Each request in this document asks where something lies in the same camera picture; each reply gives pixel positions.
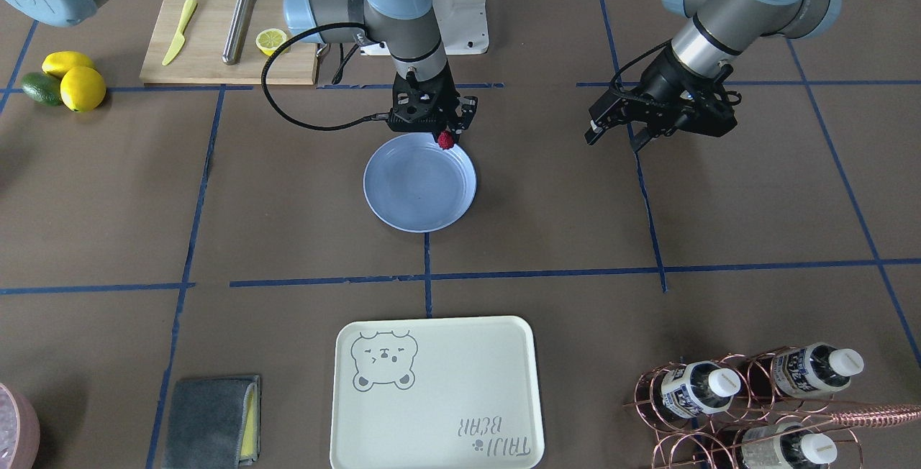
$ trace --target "white tray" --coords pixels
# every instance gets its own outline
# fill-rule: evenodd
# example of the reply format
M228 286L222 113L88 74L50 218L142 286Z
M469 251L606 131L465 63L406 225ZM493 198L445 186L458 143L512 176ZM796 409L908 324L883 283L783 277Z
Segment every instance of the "white tray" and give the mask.
M529 469L542 456L524 319L353 322L339 332L334 469Z

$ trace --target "bear face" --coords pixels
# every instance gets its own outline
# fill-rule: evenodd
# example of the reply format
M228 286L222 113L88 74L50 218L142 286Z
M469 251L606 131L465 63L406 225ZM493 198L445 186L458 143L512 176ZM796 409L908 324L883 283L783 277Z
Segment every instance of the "bear face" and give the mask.
M352 343L352 358L356 374L352 379L355 390L368 391L375 384L390 384L406 390L415 383L412 360L419 351L415 338L409 331L403 335L394 332L375 332L366 337L365 332Z

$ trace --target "blue plate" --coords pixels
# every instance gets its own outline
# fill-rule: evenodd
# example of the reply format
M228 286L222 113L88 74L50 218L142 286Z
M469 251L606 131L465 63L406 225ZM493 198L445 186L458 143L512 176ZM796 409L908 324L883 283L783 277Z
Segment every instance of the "blue plate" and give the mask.
M443 229L473 203L476 173L460 145L442 150L428 132L382 145L365 167L365 199L382 221L402 231Z

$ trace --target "plastic bottle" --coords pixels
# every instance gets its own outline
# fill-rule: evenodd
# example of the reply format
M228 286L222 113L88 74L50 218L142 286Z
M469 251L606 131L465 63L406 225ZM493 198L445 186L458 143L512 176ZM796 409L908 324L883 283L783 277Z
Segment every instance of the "plastic bottle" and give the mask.
M760 400L770 399L771 381L784 396L810 398L842 391L851 384L851 376L863 371L861 355L850 348L835 348L825 342L809 347L792 348L750 367L750 387Z
M753 441L801 428L800 423L782 422L724 433L720 439L724 446L741 444L732 449L733 458L740 469L826 469L829 463L835 462L838 446L822 433L799 430L773 439ZM724 450L714 450L714 465L716 469L733 469Z
M662 419L665 422L694 419L726 410L740 389L741 380L735 371L721 368L713 361L700 361L655 378L651 396L641 396L653 404L642 404L639 411L657 424Z

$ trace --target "knife handle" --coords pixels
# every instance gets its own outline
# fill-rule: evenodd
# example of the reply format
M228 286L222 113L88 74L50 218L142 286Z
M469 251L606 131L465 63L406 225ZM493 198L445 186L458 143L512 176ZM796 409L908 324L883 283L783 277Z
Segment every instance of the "knife handle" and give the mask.
M178 17L178 27L176 27L178 33L185 33L185 27L191 19L191 13L195 12L195 7L197 6L198 2L195 0L186 0L185 3L182 4L182 15Z

